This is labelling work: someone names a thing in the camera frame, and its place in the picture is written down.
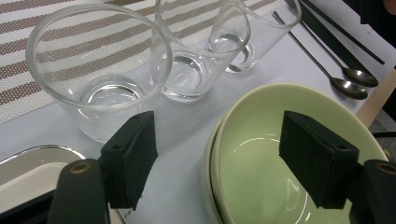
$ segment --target glass rim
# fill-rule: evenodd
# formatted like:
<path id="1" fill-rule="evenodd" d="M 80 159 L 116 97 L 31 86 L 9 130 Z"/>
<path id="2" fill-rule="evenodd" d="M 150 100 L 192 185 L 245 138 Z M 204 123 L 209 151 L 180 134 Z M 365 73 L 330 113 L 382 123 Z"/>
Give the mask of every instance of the glass rim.
<path id="1" fill-rule="evenodd" d="M 280 23 L 275 23 L 275 22 L 272 22 L 272 21 L 268 21 L 268 20 L 265 20 L 264 18 L 262 18 L 261 16 L 259 16 L 257 13 L 255 13 L 253 10 L 251 10 L 243 1 L 241 1 L 241 0 L 233 0 L 233 1 L 237 1 L 238 2 L 238 4 L 239 4 L 239 6 L 248 14 L 248 15 L 250 15 L 250 16 L 252 16 L 253 18 L 255 18 L 255 19 L 257 19 L 257 20 L 260 20 L 260 21 L 263 21 L 263 22 L 265 22 L 266 24 L 268 24 L 268 25 L 270 25 L 270 26 L 273 26 L 273 27 L 275 27 L 275 28 L 279 28 L 279 29 L 291 29 L 292 27 L 294 27 L 297 23 L 299 23 L 300 22 L 300 19 L 301 19 L 301 17 L 302 17 L 302 11 L 301 11 L 301 7 L 300 7 L 300 4 L 298 3 L 298 1 L 297 0 L 293 0 L 293 2 L 296 4 L 296 6 L 297 6 L 297 15 L 296 15 L 296 20 L 294 21 L 294 22 L 292 22 L 292 23 L 289 23 L 289 24 L 280 24 Z"/>
<path id="2" fill-rule="evenodd" d="M 157 32 L 157 34 L 161 37 L 161 40 L 163 41 L 165 45 L 165 53 L 166 53 L 166 68 L 165 70 L 162 70 L 164 73 L 164 76 L 162 80 L 148 93 L 145 94 L 143 97 L 139 98 L 138 100 L 128 102 L 128 103 L 123 103 L 123 104 L 118 104 L 118 105 L 86 105 L 86 104 L 81 104 L 78 101 L 72 100 L 68 97 L 63 96 L 59 92 L 55 91 L 53 88 L 49 87 L 46 83 L 40 80 L 39 78 L 39 72 L 35 66 L 35 47 L 38 42 L 38 38 L 40 37 L 40 34 L 54 21 L 58 20 L 59 18 L 70 14 L 74 12 L 78 12 L 81 10 L 87 10 L 87 9 L 93 9 L 93 10 L 107 10 L 107 11 L 118 11 L 120 13 L 124 13 L 127 15 L 130 15 L 131 18 L 136 18 L 143 23 L 146 23 L 151 30 L 154 30 Z M 161 29 L 152 21 L 150 21 L 148 18 L 144 17 L 138 12 L 135 12 L 131 9 L 128 9 L 126 7 L 119 7 L 119 6 L 113 6 L 109 4 L 79 4 L 79 5 L 74 5 L 70 7 L 64 7 L 61 8 L 55 12 L 50 13 L 47 17 L 45 17 L 43 20 L 41 20 L 38 25 L 33 29 L 32 33 L 30 33 L 28 42 L 27 42 L 27 47 L 25 51 L 25 58 L 26 58 L 26 63 L 28 67 L 28 71 L 30 72 L 32 78 L 34 81 L 38 84 L 38 86 L 48 93 L 51 97 L 55 98 L 56 100 L 59 100 L 67 105 L 72 105 L 79 107 L 81 109 L 88 109 L 88 110 L 96 110 L 96 109 L 101 109 L 101 110 L 119 110 L 119 109 L 124 109 L 127 107 L 133 107 L 138 104 L 142 104 L 146 102 L 153 94 L 155 94 L 157 91 L 161 91 L 161 88 L 163 87 L 163 84 L 165 83 L 166 79 L 169 77 L 169 74 L 171 72 L 172 68 L 172 50 L 170 48 L 169 43 L 166 41 L 166 37 L 161 31 Z"/>
<path id="3" fill-rule="evenodd" d="M 248 17 L 245 15 L 245 13 L 242 13 L 243 17 L 245 18 L 245 21 L 247 23 L 247 35 L 246 38 L 244 39 L 244 41 L 242 42 L 241 46 L 239 46 L 237 49 L 233 49 L 231 51 L 227 51 L 227 52 L 213 52 L 213 51 L 208 51 L 208 50 L 204 50 L 204 49 L 198 49 L 192 45 L 186 44 L 184 41 L 180 40 L 179 38 L 177 38 L 174 33 L 168 28 L 168 26 L 163 22 L 163 18 L 160 14 L 160 5 L 161 5 L 161 1 L 162 0 L 156 0 L 155 1 L 155 21 L 157 21 L 160 26 L 161 26 L 161 30 L 163 31 L 163 33 L 168 36 L 169 38 L 172 39 L 173 42 L 178 43 L 180 46 L 191 50 L 192 52 L 198 52 L 198 54 L 200 55 L 204 55 L 204 56 L 208 56 L 208 57 L 214 57 L 214 58 L 227 58 L 229 57 L 231 54 L 234 53 L 238 53 L 240 52 L 248 43 L 249 39 L 250 39 L 250 24 L 248 21 Z"/>

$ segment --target white bowl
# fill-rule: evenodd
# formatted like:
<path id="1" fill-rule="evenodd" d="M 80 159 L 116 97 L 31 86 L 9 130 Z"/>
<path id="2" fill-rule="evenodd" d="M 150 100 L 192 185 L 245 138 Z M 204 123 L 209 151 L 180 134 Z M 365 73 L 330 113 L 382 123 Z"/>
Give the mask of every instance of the white bowl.
<path id="1" fill-rule="evenodd" d="M 350 202 L 343 210 L 317 209 L 278 156 L 285 110 L 344 137 L 360 150 L 360 163 L 386 159 L 364 125 L 332 98 L 297 84 L 262 86 L 231 108 L 213 147 L 211 183 L 225 223 L 349 223 Z"/>

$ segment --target light green bowl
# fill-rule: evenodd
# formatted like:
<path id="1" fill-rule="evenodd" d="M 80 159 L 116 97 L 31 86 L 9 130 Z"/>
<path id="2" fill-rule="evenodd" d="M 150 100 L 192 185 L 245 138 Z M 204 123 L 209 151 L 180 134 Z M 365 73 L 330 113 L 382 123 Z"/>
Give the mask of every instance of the light green bowl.
<path id="1" fill-rule="evenodd" d="M 360 150 L 360 163 L 386 159 L 364 125 L 332 98 L 297 84 L 262 86 L 241 98 L 219 127 L 210 172 L 220 214 L 226 223 L 349 223 L 349 202 L 344 210 L 317 209 L 278 156 L 285 110 L 344 137 Z"/>

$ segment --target beige stripe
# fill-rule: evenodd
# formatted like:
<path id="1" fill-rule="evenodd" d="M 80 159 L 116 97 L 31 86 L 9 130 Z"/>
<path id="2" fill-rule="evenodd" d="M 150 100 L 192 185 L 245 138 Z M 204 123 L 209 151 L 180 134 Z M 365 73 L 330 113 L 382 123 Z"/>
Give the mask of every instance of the beige stripe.
<path id="1" fill-rule="evenodd" d="M 20 73 L 27 72 L 26 61 L 12 63 L 3 67 L 0 67 L 0 80 L 6 77 L 12 77 Z"/>
<path id="2" fill-rule="evenodd" d="M 146 8 L 137 10 L 137 12 L 139 12 L 140 14 L 142 14 L 144 16 L 147 16 L 147 15 L 153 14 L 154 10 L 155 10 L 155 7 L 146 7 Z M 24 49 L 26 49 L 26 43 L 27 43 L 27 38 L 16 40 L 16 41 L 9 42 L 6 44 L 2 44 L 2 45 L 0 45 L 0 54 L 6 55 L 6 54 L 9 54 L 12 52 L 24 50 Z"/>
<path id="3" fill-rule="evenodd" d="M 43 20 L 48 14 L 40 15 L 36 17 L 26 18 L 17 21 L 8 21 L 0 24 L 0 34 L 9 33 L 29 27 L 36 26 L 41 20 Z"/>
<path id="4" fill-rule="evenodd" d="M 170 25 L 175 24 L 180 21 L 186 21 L 190 18 L 199 16 L 199 15 L 204 14 L 210 10 L 218 8 L 218 7 L 220 7 L 220 4 L 221 4 L 221 2 L 216 2 L 216 3 L 208 4 L 208 5 L 205 5 L 202 7 L 198 7 L 198 8 L 195 8 L 194 10 L 191 10 L 191 11 L 188 11 L 188 12 L 185 12 L 182 14 L 177 14 L 176 16 L 166 19 L 163 22 L 167 26 L 170 26 Z"/>
<path id="5" fill-rule="evenodd" d="M 122 32 L 107 35 L 102 38 L 94 39 L 92 41 L 87 41 L 69 48 L 46 51 L 45 53 L 37 54 L 36 57 L 41 63 L 53 62 L 69 58 L 71 56 L 79 55 L 81 53 L 89 52 L 94 49 L 99 49 L 102 46 L 107 46 L 120 42 L 134 35 L 141 34 L 148 29 L 149 27 L 146 24 L 139 24 L 137 26 L 128 28 Z"/>
<path id="6" fill-rule="evenodd" d="M 68 36 L 80 35 L 89 31 L 98 30 L 110 26 L 112 24 L 127 21 L 131 19 L 131 16 L 118 14 L 106 18 L 102 18 L 96 21 L 87 21 L 75 26 L 68 26 L 57 30 L 48 30 L 41 36 L 41 41 L 51 41 Z"/>
<path id="7" fill-rule="evenodd" d="M 129 1 L 120 0 L 120 1 L 109 2 L 109 4 L 124 6 L 124 5 L 128 5 L 128 4 L 136 3 L 136 2 L 141 2 L 141 0 L 129 0 Z M 141 12 L 143 12 L 142 13 L 143 15 L 146 15 L 150 11 L 153 12 L 154 8 L 152 10 L 151 9 L 146 10 L 145 8 L 142 8 L 138 11 L 141 11 Z M 25 28 L 29 28 L 29 27 L 34 27 L 48 15 L 49 14 L 43 14 L 43 15 L 39 15 L 39 16 L 31 17 L 31 18 L 22 19 L 22 20 L 0 23 L 0 34 L 17 31 L 17 30 L 21 30 L 21 29 L 25 29 Z"/>
<path id="8" fill-rule="evenodd" d="M 95 60 L 90 63 L 84 63 L 76 67 L 60 70 L 54 73 L 48 73 L 46 74 L 46 76 L 52 77 L 53 81 L 65 81 L 76 77 L 82 77 L 89 73 L 109 67 L 110 65 L 113 65 L 115 63 L 122 62 L 148 49 L 150 45 L 151 45 L 151 40 L 147 39 L 139 44 L 131 46 L 127 49 L 123 49 L 116 53 L 110 54 L 104 58 Z"/>
<path id="9" fill-rule="evenodd" d="M 40 1 L 24 0 L 18 2 L 4 3 L 4 4 L 0 4 L 0 14 L 24 10 L 33 7 L 44 7 L 44 6 L 60 4 L 64 2 L 73 2 L 73 1 L 76 0 L 40 0 Z M 143 1 L 145 0 L 114 0 L 114 1 L 109 1 L 108 3 L 116 6 L 125 6 Z"/>
<path id="10" fill-rule="evenodd" d="M 169 25 L 171 25 L 171 24 L 176 23 L 178 21 L 185 21 L 187 19 L 190 19 L 190 18 L 199 16 L 201 14 L 204 14 L 207 11 L 212 10 L 213 8 L 219 7 L 219 4 L 220 4 L 220 2 L 217 2 L 217 3 L 214 3 L 214 4 L 209 4 L 209 5 L 206 5 L 206 6 L 203 6 L 203 7 L 196 8 L 193 11 L 189 11 L 189 12 L 186 12 L 186 13 L 183 13 L 183 14 L 179 14 L 179 15 L 173 17 L 173 18 L 170 18 L 170 19 L 166 20 L 166 22 Z M 67 28 L 71 29 L 73 32 L 78 30 L 78 29 L 74 29 L 73 27 L 67 27 Z M 57 49 L 57 50 L 53 50 L 53 51 L 47 51 L 47 52 L 45 52 L 43 54 L 37 55 L 37 58 L 39 59 L 39 61 L 41 63 L 46 63 L 49 60 L 51 60 L 51 61 L 61 60 L 61 59 L 64 59 L 64 58 L 68 58 L 68 57 L 71 57 L 71 56 L 79 55 L 79 54 L 84 53 L 84 52 L 88 52 L 88 51 L 91 51 L 91 50 L 94 50 L 94 49 L 101 48 L 103 45 L 109 45 L 109 44 L 112 44 L 112 43 L 119 42 L 119 41 L 124 40 L 126 38 L 129 38 L 131 36 L 138 35 L 141 32 L 145 32 L 145 31 L 147 31 L 147 29 L 148 28 L 144 27 L 144 26 L 131 27 L 131 28 L 126 29 L 126 30 L 124 30 L 124 31 L 122 31 L 120 33 L 116 33 L 116 34 L 113 34 L 113 35 L 108 35 L 108 36 L 105 36 L 105 37 L 102 37 L 102 38 L 95 39 L 93 41 L 89 41 L 89 42 L 85 42 L 85 43 L 81 43 L 81 44 L 72 46 L 72 47 L 69 47 L 69 48 Z M 58 30 L 56 32 L 56 34 L 51 34 L 51 35 L 53 35 L 53 37 L 46 37 L 46 40 L 55 38 L 55 36 L 56 36 L 56 38 L 63 38 L 66 35 L 71 35 L 71 33 L 72 33 L 71 31 L 66 31 L 66 30 L 60 31 L 60 30 Z"/>
<path id="11" fill-rule="evenodd" d="M 260 2 L 258 2 L 258 3 L 256 3 L 256 4 L 253 4 L 253 5 L 251 5 L 251 6 L 249 6 L 248 8 L 250 8 L 250 10 L 257 10 L 257 9 L 259 9 L 259 8 L 261 8 L 261 7 L 264 7 L 264 6 L 266 6 L 266 5 L 268 5 L 268 4 L 270 4 L 270 3 L 273 3 L 273 2 L 275 2 L 276 0 L 266 0 L 266 1 L 260 1 Z"/>
<path id="12" fill-rule="evenodd" d="M 9 102 L 21 99 L 22 97 L 31 95 L 41 91 L 40 87 L 35 82 L 28 82 L 10 90 L 0 92 L 0 105 L 5 105 Z"/>
<path id="13" fill-rule="evenodd" d="M 17 52 L 26 49 L 27 38 L 12 41 L 6 44 L 0 45 L 0 54 L 6 55 L 9 53 Z"/>
<path id="14" fill-rule="evenodd" d="M 0 5 L 0 14 L 24 10 L 26 8 L 44 7 L 48 5 L 53 5 L 63 2 L 71 2 L 71 1 L 75 1 L 75 0 L 41 0 L 41 1 L 24 0 L 19 2 L 4 3 Z"/>

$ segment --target drinking glass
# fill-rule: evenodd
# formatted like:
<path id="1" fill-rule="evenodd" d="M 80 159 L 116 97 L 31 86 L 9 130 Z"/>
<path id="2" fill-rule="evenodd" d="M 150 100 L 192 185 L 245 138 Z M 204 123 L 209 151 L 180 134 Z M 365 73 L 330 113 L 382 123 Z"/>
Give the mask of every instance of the drinking glass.
<path id="1" fill-rule="evenodd" d="M 252 68 L 302 16 L 298 0 L 229 0 L 246 13 L 251 35 L 247 45 L 228 66 L 227 72 L 243 75 Z M 274 18 L 276 12 L 285 24 Z"/>
<path id="2" fill-rule="evenodd" d="M 66 7 L 31 33 L 35 82 L 89 137 L 106 142 L 130 117 L 154 110 L 172 66 L 162 31 L 124 7 Z"/>
<path id="3" fill-rule="evenodd" d="M 163 94 L 184 103 L 213 87 L 250 36 L 248 19 L 233 1 L 157 0 L 155 21 L 173 54 Z"/>

